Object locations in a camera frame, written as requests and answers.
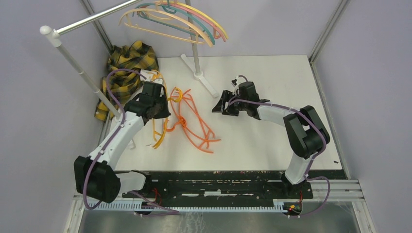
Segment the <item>pink wire hanger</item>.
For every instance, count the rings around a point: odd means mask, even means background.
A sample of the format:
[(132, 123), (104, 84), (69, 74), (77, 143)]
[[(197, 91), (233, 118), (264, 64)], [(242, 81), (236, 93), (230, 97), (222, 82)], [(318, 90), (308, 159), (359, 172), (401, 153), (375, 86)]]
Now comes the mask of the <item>pink wire hanger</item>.
[(203, 27), (203, 32), (206, 32), (210, 41), (215, 45), (215, 40), (221, 38), (226, 42), (229, 37), (227, 32), (220, 26), (215, 20), (203, 13), (202, 11), (190, 6), (188, 3), (181, 3), (178, 1), (169, 2), (166, 0), (160, 0), (154, 2), (156, 8), (162, 7), (163, 11), (175, 15), (181, 13), (188, 17), (188, 21), (196, 21), (199, 26)]

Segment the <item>teal wire hanger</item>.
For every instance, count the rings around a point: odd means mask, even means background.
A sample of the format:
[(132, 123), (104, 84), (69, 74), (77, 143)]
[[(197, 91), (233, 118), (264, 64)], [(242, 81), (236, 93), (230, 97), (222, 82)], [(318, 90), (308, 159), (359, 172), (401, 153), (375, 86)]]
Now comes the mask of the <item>teal wire hanger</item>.
[(183, 33), (187, 33), (189, 38), (183, 38), (167, 33), (155, 33), (194, 44), (207, 44), (210, 47), (216, 44), (217, 39), (226, 41), (225, 31), (209, 16), (178, 1), (159, 0), (155, 2), (143, 3), (135, 7), (131, 12), (132, 16), (137, 16), (151, 22), (155, 22)]

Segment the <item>yellow plastic hanger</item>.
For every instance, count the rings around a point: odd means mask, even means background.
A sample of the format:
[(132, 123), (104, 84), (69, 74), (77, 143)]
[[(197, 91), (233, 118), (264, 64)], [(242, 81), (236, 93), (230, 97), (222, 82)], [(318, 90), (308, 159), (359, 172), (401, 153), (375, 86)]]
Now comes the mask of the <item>yellow plastic hanger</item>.
[[(213, 34), (209, 34), (209, 38), (213, 44), (215, 44), (215, 39), (221, 38), (224, 42), (226, 42), (229, 39), (227, 32), (224, 30), (222, 26), (220, 26), (220, 24), (218, 24), (214, 19), (212, 19), (211, 17), (209, 17), (202, 11), (190, 6), (189, 3), (181, 3), (181, 2), (178, 2), (177, 0), (174, 0), (171, 3), (169, 0), (159, 0), (159, 1), (155, 1), (154, 3), (156, 5), (156, 9), (158, 7), (162, 7), (163, 11), (168, 14), (175, 15), (176, 13), (181, 13), (181, 14), (187, 15), (188, 22), (190, 20), (193, 21), (195, 19), (196, 20), (199, 19), (199, 20), (202, 20), (202, 22), (207, 23), (211, 28), (213, 28)], [(173, 17), (157, 17), (154, 15), (151, 15), (151, 16), (154, 18), (158, 18), (159, 20), (162, 20), (162, 21), (168, 21), (168, 20), (174, 19)], [(187, 32), (191, 35), (197, 35), (197, 34), (193, 34), (195, 33), (195, 31), (193, 30), (193, 28), (190, 28), (190, 27), (188, 28), (188, 30), (186, 30), (186, 28), (183, 28), (177, 25), (173, 25), (173, 24), (166, 24), (166, 25), (170, 27), (174, 27), (181, 31)]]

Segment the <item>amber plastic hanger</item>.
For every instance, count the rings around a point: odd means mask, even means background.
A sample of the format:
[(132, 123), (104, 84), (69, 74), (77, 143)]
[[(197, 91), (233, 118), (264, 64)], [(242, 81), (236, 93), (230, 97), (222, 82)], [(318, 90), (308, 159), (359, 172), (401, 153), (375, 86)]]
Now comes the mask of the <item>amber plastic hanger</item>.
[[(167, 84), (163, 74), (157, 70), (141, 70), (147, 80), (155, 83), (159, 83), (164, 86), (164, 90), (161, 91), (161, 95), (167, 95)], [(166, 126), (168, 118), (154, 119), (152, 120), (152, 132), (153, 132), (153, 149), (157, 149), (163, 142), (166, 135)]]

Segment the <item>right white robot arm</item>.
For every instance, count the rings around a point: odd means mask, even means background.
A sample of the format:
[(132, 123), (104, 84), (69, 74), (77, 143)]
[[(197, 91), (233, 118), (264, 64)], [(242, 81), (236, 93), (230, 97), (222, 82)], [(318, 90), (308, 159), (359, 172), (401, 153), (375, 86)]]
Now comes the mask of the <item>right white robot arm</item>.
[(252, 81), (231, 81), (233, 90), (224, 90), (212, 112), (238, 116), (245, 111), (248, 116), (283, 126), (293, 151), (288, 168), (282, 175), (281, 193), (293, 198), (300, 192), (300, 184), (308, 180), (314, 159), (330, 142), (330, 135), (313, 106), (300, 109), (275, 104), (259, 97)]

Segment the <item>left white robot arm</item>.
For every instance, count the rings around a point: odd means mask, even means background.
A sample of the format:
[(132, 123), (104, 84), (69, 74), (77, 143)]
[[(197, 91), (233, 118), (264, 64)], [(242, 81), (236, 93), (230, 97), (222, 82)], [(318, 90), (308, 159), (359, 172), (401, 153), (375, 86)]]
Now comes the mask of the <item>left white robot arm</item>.
[(116, 173), (115, 168), (133, 137), (152, 119), (170, 116), (166, 87), (158, 81), (145, 82), (142, 91), (129, 100), (121, 111), (121, 118), (103, 142), (88, 156), (74, 161), (77, 192), (84, 201), (93, 198), (111, 203), (118, 194), (135, 191), (148, 197), (153, 185), (139, 171)]

